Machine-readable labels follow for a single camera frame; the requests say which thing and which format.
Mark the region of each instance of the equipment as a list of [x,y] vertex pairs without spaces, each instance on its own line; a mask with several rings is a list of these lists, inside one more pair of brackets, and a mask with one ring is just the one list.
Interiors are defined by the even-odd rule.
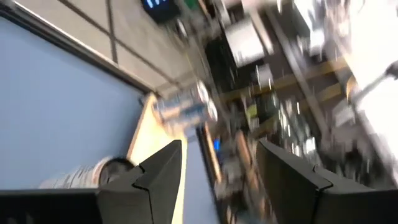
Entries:
[[171,223],[181,168],[182,143],[174,140],[98,189],[0,190],[0,222]]
[[293,23],[298,32],[297,42],[309,56],[321,55],[326,42],[322,1],[296,0],[293,3]]
[[90,189],[106,185],[130,171],[134,165],[123,157],[105,157],[93,166],[80,166],[40,184],[40,189]]

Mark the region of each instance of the soda can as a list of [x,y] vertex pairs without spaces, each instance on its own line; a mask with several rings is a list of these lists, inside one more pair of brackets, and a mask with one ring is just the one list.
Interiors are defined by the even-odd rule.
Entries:
[[197,103],[183,110],[178,117],[165,120],[164,126],[173,132],[183,131],[207,121],[217,121],[217,116],[216,106],[209,100],[207,103]]
[[81,166],[68,174],[46,180],[40,189],[85,189],[98,188],[117,179],[134,168],[125,158],[106,157],[94,166]]
[[170,98],[158,100],[153,105],[155,115],[163,122],[178,116],[183,110],[200,103],[207,103],[209,94],[205,84],[199,81],[194,87],[177,93]]

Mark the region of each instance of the wooden desk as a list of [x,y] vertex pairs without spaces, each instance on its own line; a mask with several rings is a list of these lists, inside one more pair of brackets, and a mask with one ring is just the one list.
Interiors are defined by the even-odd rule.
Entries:
[[152,112],[152,105],[156,97],[150,94],[144,105],[139,119],[136,132],[127,152],[127,158],[134,165],[140,164],[151,155],[162,149],[173,140],[180,139],[182,142],[182,169],[180,187],[178,188],[177,201],[175,202],[173,224],[183,223],[183,202],[185,191],[185,172],[187,167],[187,138],[184,133],[171,135],[166,133],[163,126],[156,120]]
[[218,162],[218,159],[217,159],[216,151],[214,150],[213,140],[210,135],[209,126],[207,124],[205,124],[205,133],[204,134],[206,137],[206,143],[208,145],[211,164],[213,165],[212,168],[213,168],[213,170],[215,172],[215,176],[216,176],[215,181],[217,183],[220,183],[223,178],[221,175],[221,167],[220,167],[220,163]]

